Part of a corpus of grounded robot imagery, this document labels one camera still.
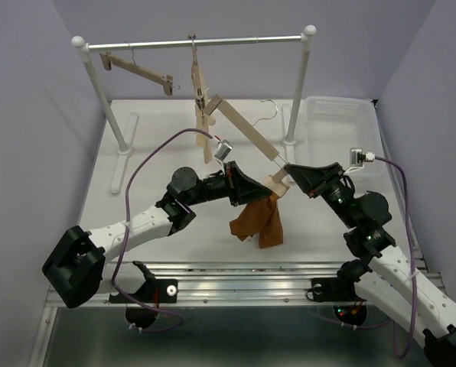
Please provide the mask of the wooden hanger with brown underwear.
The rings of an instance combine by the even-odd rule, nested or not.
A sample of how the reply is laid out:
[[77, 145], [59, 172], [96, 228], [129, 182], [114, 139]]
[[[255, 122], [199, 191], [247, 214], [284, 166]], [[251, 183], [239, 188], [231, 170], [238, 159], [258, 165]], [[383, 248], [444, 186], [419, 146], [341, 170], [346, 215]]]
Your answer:
[[279, 170], [266, 179], [266, 186], [278, 198], [288, 192], [290, 186], [284, 182], [288, 173], [284, 169], [287, 164], [286, 160], [281, 156], [278, 149], [269, 142], [255, 127], [253, 127], [229, 102], [215, 95], [204, 107], [206, 115], [212, 115], [215, 110], [228, 119], [261, 153], [263, 153], [270, 161], [274, 162]]

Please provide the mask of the brown underwear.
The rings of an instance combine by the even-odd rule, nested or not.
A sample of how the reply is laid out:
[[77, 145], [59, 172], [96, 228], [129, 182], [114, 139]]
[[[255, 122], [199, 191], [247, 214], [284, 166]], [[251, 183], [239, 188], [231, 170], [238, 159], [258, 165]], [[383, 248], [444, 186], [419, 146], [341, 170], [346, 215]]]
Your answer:
[[245, 205], [237, 218], [230, 221], [230, 232], [240, 241], [259, 236], [260, 249], [284, 242], [282, 221], [278, 209], [279, 196], [272, 193], [261, 200]]

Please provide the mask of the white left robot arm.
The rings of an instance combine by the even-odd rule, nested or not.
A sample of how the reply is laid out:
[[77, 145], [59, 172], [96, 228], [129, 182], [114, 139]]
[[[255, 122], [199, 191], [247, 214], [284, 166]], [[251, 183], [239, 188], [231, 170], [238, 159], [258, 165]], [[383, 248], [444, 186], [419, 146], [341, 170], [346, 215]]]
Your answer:
[[42, 267], [60, 299], [76, 308], [96, 294], [110, 294], [114, 303], [174, 303], [175, 279], [157, 280], [140, 261], [113, 264], [146, 242], [163, 239], [185, 229], [195, 218], [193, 205], [228, 199], [232, 206], [246, 205], [271, 196], [272, 191], [245, 175], [230, 161], [201, 179], [190, 167], [178, 168], [165, 195], [147, 210], [102, 228], [69, 228]]

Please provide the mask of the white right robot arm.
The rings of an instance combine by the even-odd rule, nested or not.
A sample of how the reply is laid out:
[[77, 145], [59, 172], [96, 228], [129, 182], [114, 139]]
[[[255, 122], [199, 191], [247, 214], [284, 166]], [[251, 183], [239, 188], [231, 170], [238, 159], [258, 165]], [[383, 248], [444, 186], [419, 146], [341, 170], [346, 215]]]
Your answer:
[[384, 229], [387, 199], [374, 191], [355, 194], [344, 169], [286, 164], [285, 171], [311, 199], [318, 197], [349, 229], [344, 240], [354, 256], [335, 280], [344, 298], [367, 300], [415, 340], [433, 366], [456, 366], [456, 302], [436, 287]]

